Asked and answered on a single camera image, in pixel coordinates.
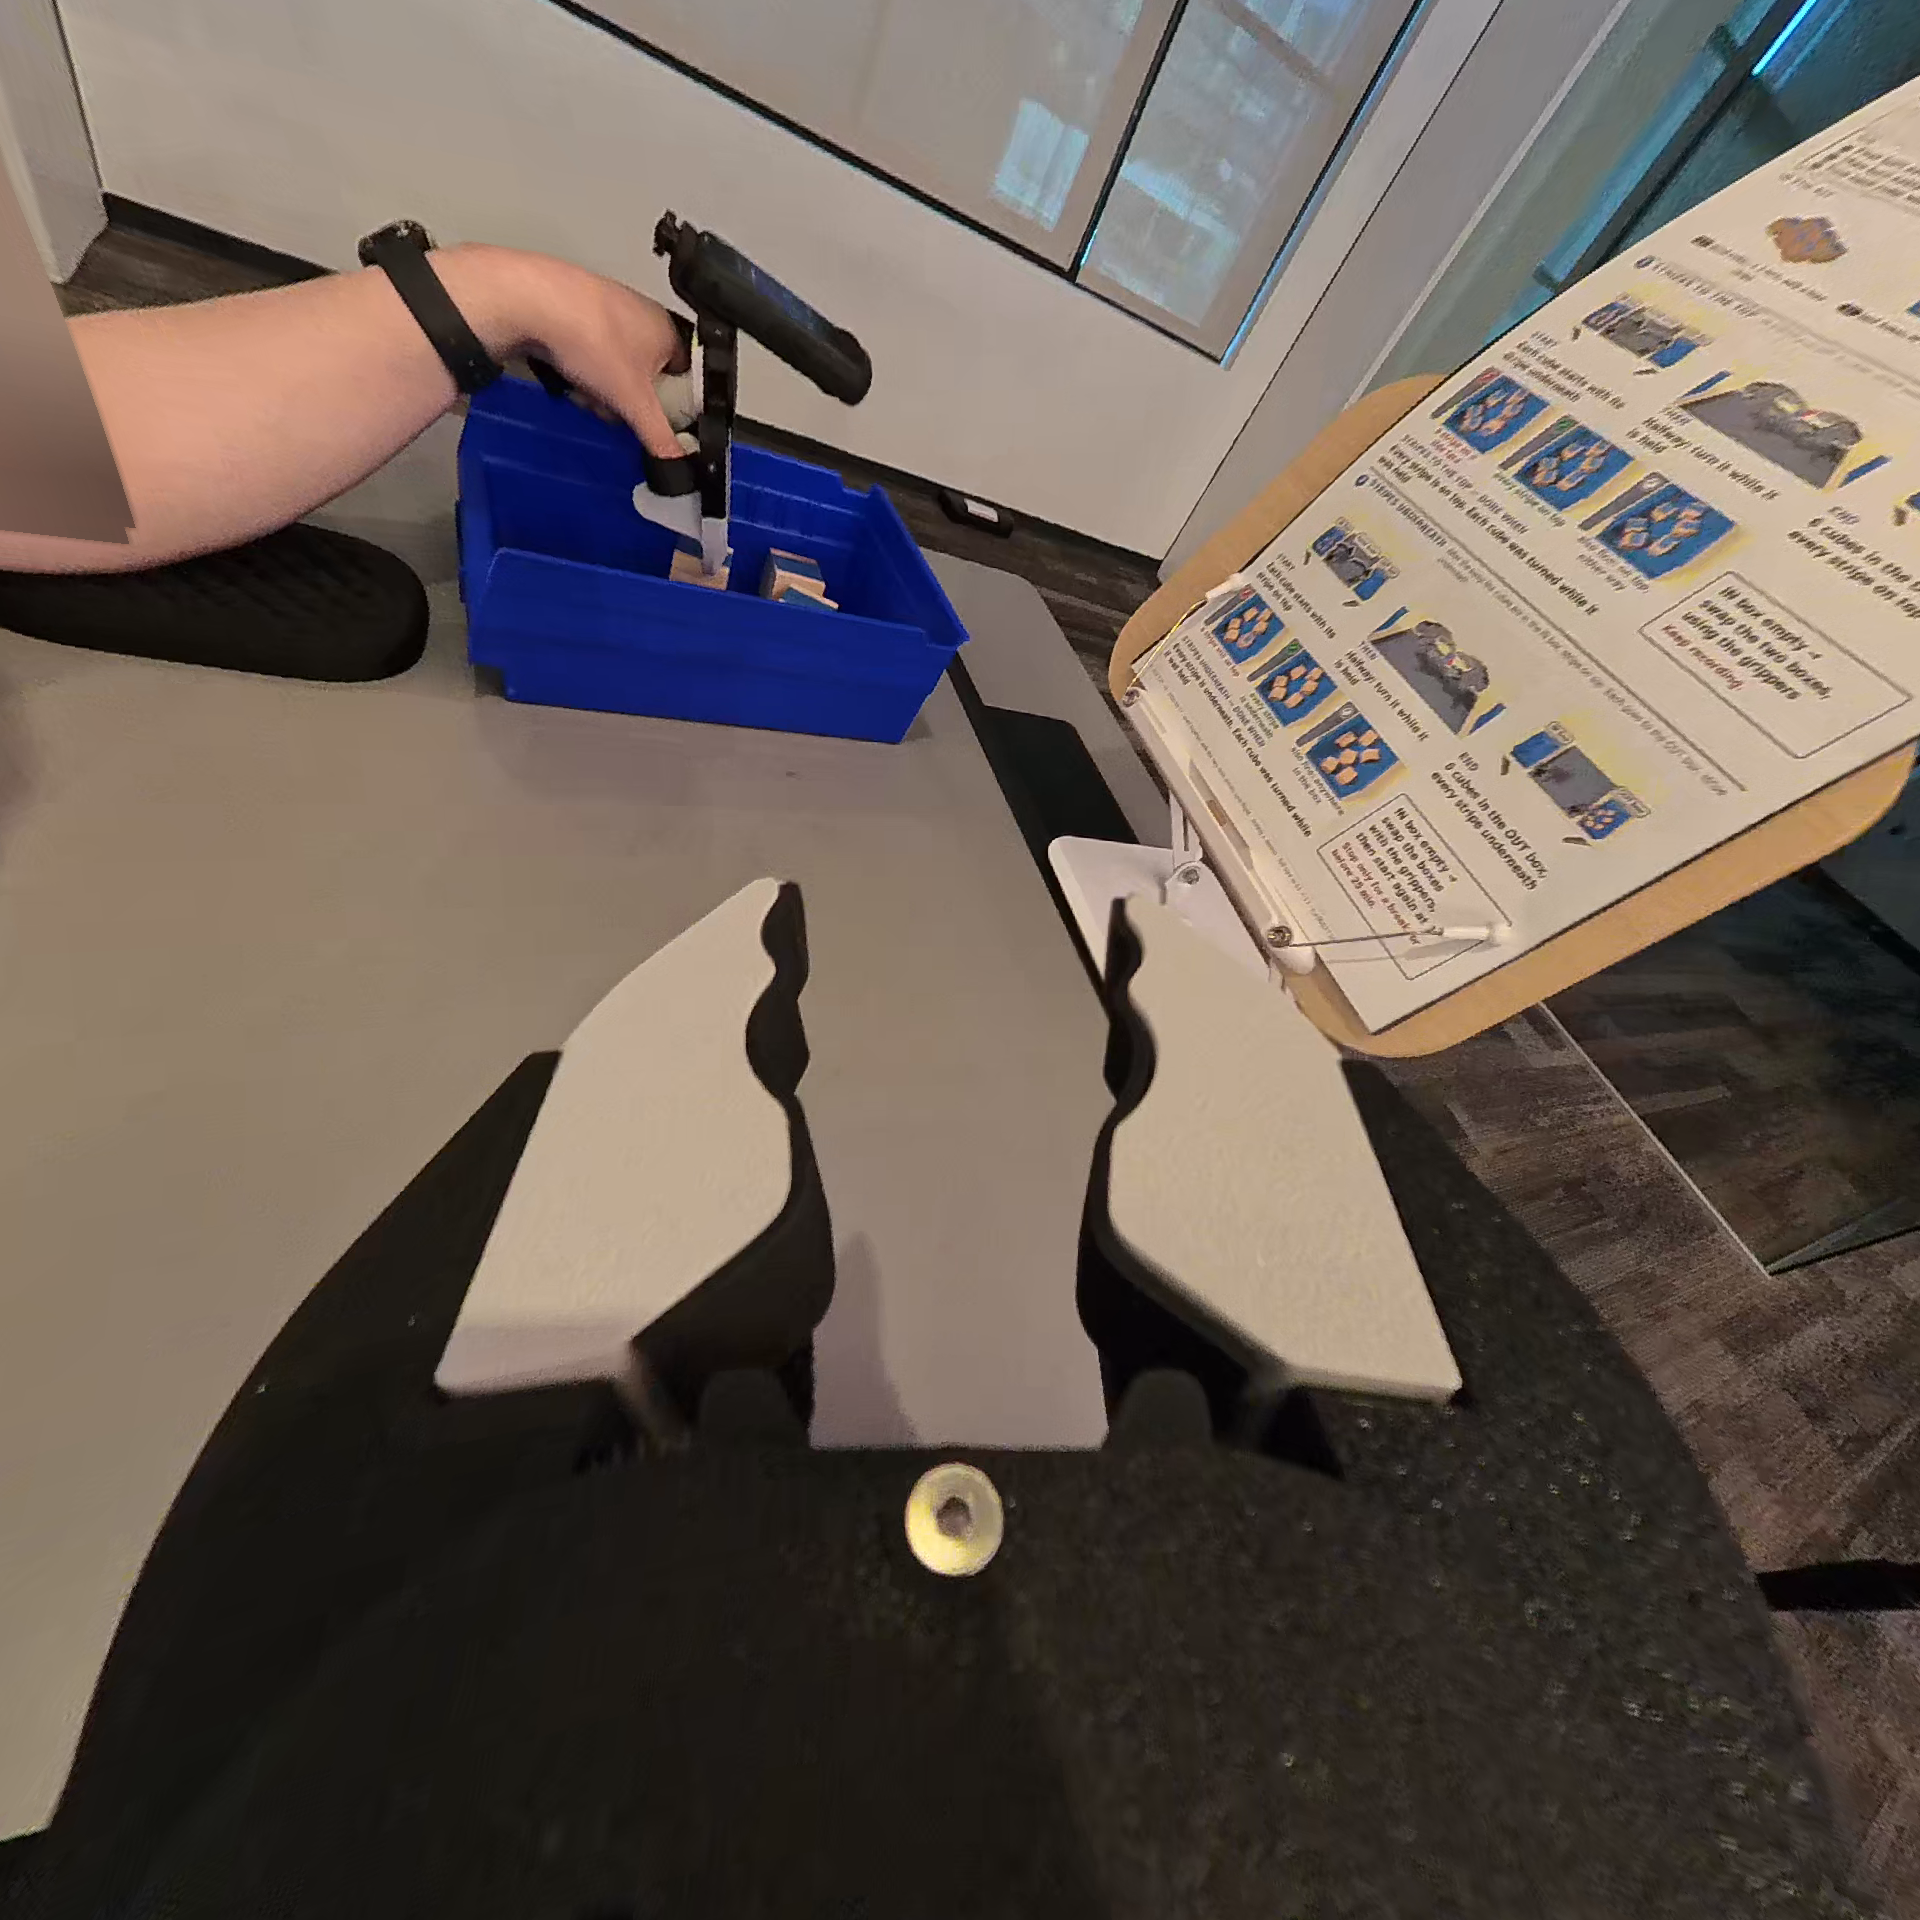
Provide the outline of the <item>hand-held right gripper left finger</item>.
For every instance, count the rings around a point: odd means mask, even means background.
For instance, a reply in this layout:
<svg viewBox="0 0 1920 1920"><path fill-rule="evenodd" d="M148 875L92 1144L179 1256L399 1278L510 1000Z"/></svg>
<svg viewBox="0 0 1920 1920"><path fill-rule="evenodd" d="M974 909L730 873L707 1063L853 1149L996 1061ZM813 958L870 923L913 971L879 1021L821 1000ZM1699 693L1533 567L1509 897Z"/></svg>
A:
<svg viewBox="0 0 1920 1920"><path fill-rule="evenodd" d="M834 1241L801 1104L807 982L801 886L761 877L578 1021L454 1312L441 1393L609 1385L667 1437L747 1376L810 1435Z"/></svg>

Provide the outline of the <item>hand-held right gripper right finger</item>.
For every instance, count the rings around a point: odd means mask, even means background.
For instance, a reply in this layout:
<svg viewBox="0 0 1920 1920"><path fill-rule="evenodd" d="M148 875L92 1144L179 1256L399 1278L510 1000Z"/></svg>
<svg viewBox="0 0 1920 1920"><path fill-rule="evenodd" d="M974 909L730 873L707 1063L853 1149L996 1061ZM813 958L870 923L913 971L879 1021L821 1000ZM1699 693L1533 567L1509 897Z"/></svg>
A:
<svg viewBox="0 0 1920 1920"><path fill-rule="evenodd" d="M1175 1378L1214 1429L1287 1397L1465 1385L1338 1046L1170 905L1110 906L1110 1112L1077 1241L1103 1410Z"/></svg>

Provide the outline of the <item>blue plastic bin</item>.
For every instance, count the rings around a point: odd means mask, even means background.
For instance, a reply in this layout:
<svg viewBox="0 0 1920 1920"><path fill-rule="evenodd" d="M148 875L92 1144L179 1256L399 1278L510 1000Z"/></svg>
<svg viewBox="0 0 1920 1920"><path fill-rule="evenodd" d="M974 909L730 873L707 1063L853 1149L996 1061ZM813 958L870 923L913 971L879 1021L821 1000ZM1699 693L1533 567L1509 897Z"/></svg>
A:
<svg viewBox="0 0 1920 1920"><path fill-rule="evenodd" d="M893 501L830 469L733 449L713 592L667 577L677 539L636 513L619 422L503 376L457 465L467 650L514 702L897 744L970 641ZM761 598L770 545L821 562L839 609Z"/></svg>

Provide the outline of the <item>person's left forearm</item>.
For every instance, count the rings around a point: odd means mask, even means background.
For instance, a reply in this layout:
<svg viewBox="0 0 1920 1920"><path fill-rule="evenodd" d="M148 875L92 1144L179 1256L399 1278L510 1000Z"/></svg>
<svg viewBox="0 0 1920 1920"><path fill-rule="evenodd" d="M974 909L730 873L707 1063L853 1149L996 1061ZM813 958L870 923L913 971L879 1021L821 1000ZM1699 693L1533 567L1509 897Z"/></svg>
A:
<svg viewBox="0 0 1920 1920"><path fill-rule="evenodd" d="M4 530L4 570L127 573L277 531L361 483L457 399L385 275L63 319L133 523Z"/></svg>

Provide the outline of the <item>person's left hand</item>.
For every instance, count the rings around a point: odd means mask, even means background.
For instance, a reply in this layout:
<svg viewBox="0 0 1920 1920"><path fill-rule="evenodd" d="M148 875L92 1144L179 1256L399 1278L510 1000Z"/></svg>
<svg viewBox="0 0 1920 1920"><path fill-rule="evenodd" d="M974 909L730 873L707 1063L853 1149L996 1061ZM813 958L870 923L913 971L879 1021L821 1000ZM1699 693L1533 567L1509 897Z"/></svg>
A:
<svg viewBox="0 0 1920 1920"><path fill-rule="evenodd" d="M627 422L647 451L682 457L657 383L685 369L687 352L666 306L618 279L510 246L445 246L429 262L498 362L543 361L603 415Z"/></svg>

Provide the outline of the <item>window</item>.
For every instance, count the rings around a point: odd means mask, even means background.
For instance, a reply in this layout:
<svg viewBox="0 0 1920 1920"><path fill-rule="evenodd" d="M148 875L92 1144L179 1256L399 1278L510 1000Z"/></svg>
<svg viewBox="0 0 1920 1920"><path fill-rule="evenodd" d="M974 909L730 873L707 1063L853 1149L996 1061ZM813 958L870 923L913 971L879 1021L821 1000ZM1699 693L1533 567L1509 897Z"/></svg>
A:
<svg viewBox="0 0 1920 1920"><path fill-rule="evenodd" d="M566 9L1218 361L1428 7Z"/></svg>

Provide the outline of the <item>black wristband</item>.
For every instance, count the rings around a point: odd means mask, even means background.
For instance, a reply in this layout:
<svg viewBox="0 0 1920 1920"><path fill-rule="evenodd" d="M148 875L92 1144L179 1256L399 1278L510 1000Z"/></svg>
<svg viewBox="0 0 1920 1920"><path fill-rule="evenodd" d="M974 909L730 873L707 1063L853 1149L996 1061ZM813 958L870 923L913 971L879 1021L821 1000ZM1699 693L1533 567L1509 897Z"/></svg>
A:
<svg viewBox="0 0 1920 1920"><path fill-rule="evenodd" d="M387 273L459 395L477 395L505 376L503 362L479 341L454 303L433 261L434 240L419 222L394 222L356 242L361 266Z"/></svg>

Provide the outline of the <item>white page holder clip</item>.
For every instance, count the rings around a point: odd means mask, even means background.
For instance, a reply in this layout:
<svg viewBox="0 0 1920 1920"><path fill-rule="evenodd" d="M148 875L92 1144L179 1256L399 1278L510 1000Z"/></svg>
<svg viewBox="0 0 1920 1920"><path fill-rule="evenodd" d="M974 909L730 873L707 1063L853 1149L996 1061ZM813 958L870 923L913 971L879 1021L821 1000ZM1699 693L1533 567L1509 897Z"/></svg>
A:
<svg viewBox="0 0 1920 1920"><path fill-rule="evenodd" d="M1425 923L1414 927L1385 927L1338 938L1309 942L1292 927L1275 923L1254 934L1254 946L1266 961L1290 976L1308 976L1316 968L1381 965L1407 978L1425 976L1451 965L1467 952L1503 950L1517 931L1507 921L1485 923Z"/></svg>

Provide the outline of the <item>white board stand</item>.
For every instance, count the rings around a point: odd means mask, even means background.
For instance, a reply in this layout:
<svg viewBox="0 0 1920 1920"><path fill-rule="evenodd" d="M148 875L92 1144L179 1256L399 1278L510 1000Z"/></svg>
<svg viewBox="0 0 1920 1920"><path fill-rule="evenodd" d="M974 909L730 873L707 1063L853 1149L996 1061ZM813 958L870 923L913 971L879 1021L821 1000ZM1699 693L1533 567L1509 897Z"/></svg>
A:
<svg viewBox="0 0 1920 1920"><path fill-rule="evenodd" d="M1046 846L1046 866L1098 979L1108 973L1116 903L1135 896L1163 905L1243 971L1266 976L1266 950L1241 923L1201 848L1063 834Z"/></svg>

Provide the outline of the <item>glass partition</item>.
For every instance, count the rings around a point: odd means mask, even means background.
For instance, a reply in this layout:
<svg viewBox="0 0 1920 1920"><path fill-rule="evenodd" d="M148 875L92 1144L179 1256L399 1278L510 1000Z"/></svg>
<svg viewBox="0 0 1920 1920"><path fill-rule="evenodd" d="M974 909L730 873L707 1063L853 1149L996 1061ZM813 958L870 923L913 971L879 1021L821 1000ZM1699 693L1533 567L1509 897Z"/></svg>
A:
<svg viewBox="0 0 1920 1920"><path fill-rule="evenodd" d="M1916 1L1630 5L1359 378L1450 371L1621 246L1916 80Z"/></svg>

